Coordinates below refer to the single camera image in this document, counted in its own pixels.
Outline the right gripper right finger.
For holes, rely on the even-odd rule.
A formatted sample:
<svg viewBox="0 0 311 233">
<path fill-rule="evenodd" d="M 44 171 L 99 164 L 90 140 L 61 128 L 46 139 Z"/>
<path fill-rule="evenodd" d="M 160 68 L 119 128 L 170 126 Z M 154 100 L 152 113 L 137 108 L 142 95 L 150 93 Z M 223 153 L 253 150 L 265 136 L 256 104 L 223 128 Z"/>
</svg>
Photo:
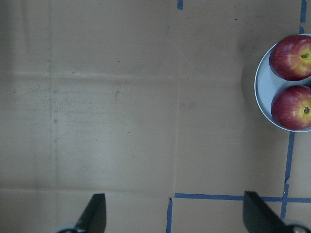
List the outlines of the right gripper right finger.
<svg viewBox="0 0 311 233">
<path fill-rule="evenodd" d="M 291 233 L 274 211 L 253 191 L 245 191 L 243 196 L 242 218 L 249 233 Z"/>
</svg>

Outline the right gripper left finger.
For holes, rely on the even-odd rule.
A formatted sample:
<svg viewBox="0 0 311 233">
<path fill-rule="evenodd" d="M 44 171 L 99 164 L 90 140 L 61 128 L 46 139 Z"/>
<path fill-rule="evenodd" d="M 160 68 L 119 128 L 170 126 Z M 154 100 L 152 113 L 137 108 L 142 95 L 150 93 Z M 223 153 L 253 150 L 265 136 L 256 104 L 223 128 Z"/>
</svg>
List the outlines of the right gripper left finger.
<svg viewBox="0 0 311 233">
<path fill-rule="evenodd" d="M 104 233 L 106 228 L 106 201 L 105 194 L 94 194 L 77 223 L 77 233 Z"/>
</svg>

